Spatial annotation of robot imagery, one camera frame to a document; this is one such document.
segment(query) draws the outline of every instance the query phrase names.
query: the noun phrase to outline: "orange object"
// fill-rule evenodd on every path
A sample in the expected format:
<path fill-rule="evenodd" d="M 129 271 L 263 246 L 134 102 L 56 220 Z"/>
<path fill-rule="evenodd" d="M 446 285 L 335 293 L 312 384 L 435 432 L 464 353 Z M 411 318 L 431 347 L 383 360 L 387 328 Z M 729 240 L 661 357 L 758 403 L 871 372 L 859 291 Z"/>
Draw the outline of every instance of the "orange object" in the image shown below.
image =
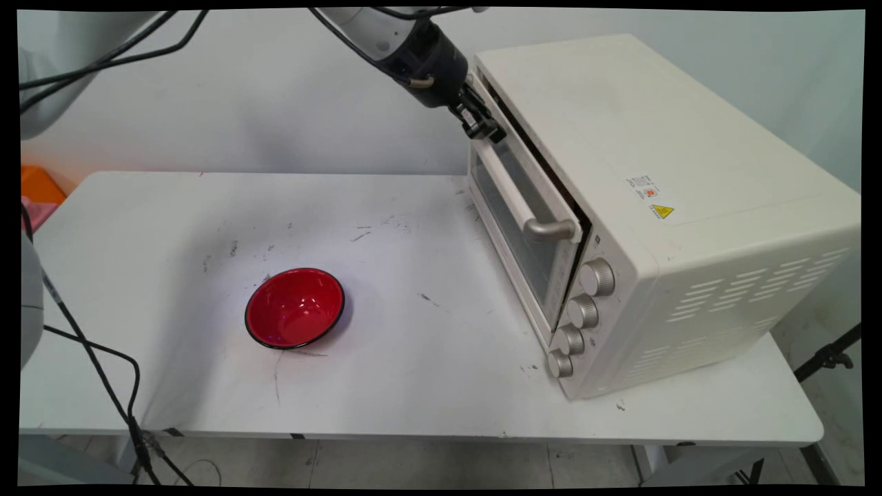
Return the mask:
<path fill-rule="evenodd" d="M 21 166 L 21 195 L 27 196 L 34 203 L 56 205 L 61 205 L 67 198 L 49 174 L 35 165 Z"/>

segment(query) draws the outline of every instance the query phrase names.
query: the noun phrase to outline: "warning label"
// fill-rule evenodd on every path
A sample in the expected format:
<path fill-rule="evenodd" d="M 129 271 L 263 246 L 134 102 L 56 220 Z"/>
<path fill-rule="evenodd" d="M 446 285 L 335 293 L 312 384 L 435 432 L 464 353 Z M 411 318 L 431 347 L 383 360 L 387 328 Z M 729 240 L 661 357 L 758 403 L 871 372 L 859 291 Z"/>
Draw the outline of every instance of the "warning label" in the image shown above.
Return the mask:
<path fill-rule="evenodd" d="M 671 207 L 662 207 L 661 205 L 653 205 L 653 210 L 655 211 L 655 214 L 662 219 L 668 218 L 668 215 L 674 211 Z"/>

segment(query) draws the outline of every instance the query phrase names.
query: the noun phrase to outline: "bowl rim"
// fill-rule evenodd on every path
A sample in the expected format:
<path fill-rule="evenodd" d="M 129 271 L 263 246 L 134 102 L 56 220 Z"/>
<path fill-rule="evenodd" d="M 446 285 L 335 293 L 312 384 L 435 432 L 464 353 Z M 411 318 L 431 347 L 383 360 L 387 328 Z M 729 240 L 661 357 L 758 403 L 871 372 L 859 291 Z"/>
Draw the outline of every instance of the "bowl rim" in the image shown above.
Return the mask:
<path fill-rule="evenodd" d="M 254 295 L 257 295 L 257 293 L 260 291 L 260 289 L 263 288 L 263 287 L 264 287 L 269 281 L 272 281 L 273 279 L 275 279 L 276 277 L 279 277 L 279 276 L 281 276 L 281 275 L 288 274 L 288 273 L 291 273 L 291 272 L 294 272 L 294 271 L 299 271 L 299 270 L 315 270 L 315 271 L 319 271 L 320 273 L 325 274 L 325 275 L 327 275 L 328 277 L 330 277 L 331 280 L 334 281 L 334 283 L 337 284 L 337 288 L 340 289 L 340 310 L 337 312 L 337 316 L 334 317 L 333 322 L 331 322 L 331 324 L 329 324 L 328 327 L 327 327 L 324 331 L 322 331 L 321 334 L 317 335 L 316 337 L 310 339 L 310 340 L 307 341 L 307 342 L 302 342 L 302 343 L 300 343 L 300 344 L 295 344 L 295 345 L 292 345 L 292 346 L 280 346 L 280 345 L 278 345 L 278 344 L 271 344 L 271 343 L 269 343 L 269 342 L 265 342 L 265 341 L 261 340 L 259 337 L 257 337 L 257 336 L 254 334 L 254 332 L 251 331 L 251 326 L 248 325 L 248 310 L 251 308 L 251 300 L 254 299 Z M 260 343 L 260 344 L 266 346 L 267 348 L 272 348 L 272 349 L 297 349 L 297 348 L 302 348 L 303 346 L 306 346 L 306 345 L 308 345 L 308 344 L 312 344 L 313 342 L 318 341 L 319 339 L 321 339 L 322 337 L 324 337 L 325 334 L 328 334 L 328 332 L 330 332 L 331 329 L 333 329 L 334 326 L 337 325 L 337 322 L 340 321 L 340 317 L 343 315 L 343 309 L 344 309 L 345 307 L 346 307 L 346 291 L 343 290 L 343 285 L 340 284 L 340 281 L 338 281 L 336 277 L 334 277 L 334 276 L 331 275 L 330 273 L 328 273 L 328 272 L 326 272 L 326 271 L 324 271 L 324 270 L 322 270 L 322 269 L 320 269 L 320 268 L 315 268 L 315 267 L 296 267 L 296 268 L 290 268 L 290 269 L 288 269 L 288 270 L 285 270 L 285 271 L 279 272 L 278 274 L 274 275 L 273 277 L 270 277 L 270 278 L 267 279 L 266 281 L 263 281 L 263 282 L 260 284 L 260 286 L 258 286 L 258 288 L 255 289 L 253 293 L 251 293 L 251 297 L 248 298 L 248 304 L 245 305 L 245 315 L 244 315 L 244 320 L 245 320 L 245 330 L 248 331 L 248 335 L 251 336 L 251 339 L 253 339 L 254 341 L 256 341 L 256 342 L 258 342 L 258 343 Z"/>

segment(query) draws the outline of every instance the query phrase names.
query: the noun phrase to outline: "oven knob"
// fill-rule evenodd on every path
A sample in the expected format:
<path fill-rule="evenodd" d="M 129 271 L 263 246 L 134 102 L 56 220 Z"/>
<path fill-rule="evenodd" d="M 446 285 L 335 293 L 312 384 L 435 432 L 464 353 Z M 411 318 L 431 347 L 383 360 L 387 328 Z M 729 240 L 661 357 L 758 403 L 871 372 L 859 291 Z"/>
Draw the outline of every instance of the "oven knob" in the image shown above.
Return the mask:
<path fill-rule="evenodd" d="M 616 287 L 616 279 L 612 275 L 612 267 L 604 259 L 593 259 L 579 269 L 579 282 L 582 289 L 592 297 L 612 294 Z"/>
<path fill-rule="evenodd" d="M 579 295 L 566 302 L 566 314 L 579 329 L 597 326 L 597 306 L 589 295 Z"/>
<path fill-rule="evenodd" d="M 549 370 L 551 375 L 558 379 L 570 377 L 572 375 L 572 361 L 560 349 L 555 349 L 549 353 Z"/>
<path fill-rule="evenodd" d="M 562 326 L 557 331 L 564 335 L 564 339 L 560 342 L 560 350 L 564 355 L 581 355 L 585 352 L 585 339 L 573 324 Z"/>

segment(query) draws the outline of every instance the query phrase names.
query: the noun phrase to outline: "white table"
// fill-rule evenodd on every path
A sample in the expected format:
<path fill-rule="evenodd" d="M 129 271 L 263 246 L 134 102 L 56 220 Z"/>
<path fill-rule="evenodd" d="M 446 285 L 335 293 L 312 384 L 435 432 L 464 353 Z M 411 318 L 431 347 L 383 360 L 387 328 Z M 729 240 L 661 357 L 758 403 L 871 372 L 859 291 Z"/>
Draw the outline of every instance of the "white table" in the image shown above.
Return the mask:
<path fill-rule="evenodd" d="M 149 431 L 745 448 L 823 434 L 769 335 L 723 363 L 567 401 L 464 177 L 101 172 L 35 243 L 86 336 L 140 363 Z M 347 305 L 322 340 L 283 352 L 255 343 L 243 313 L 292 267 L 333 274 Z M 45 302 L 46 323 L 69 329 Z M 131 367 L 98 355 L 125 403 Z M 126 429 L 86 353 L 46 333 L 21 374 L 19 432 Z"/>

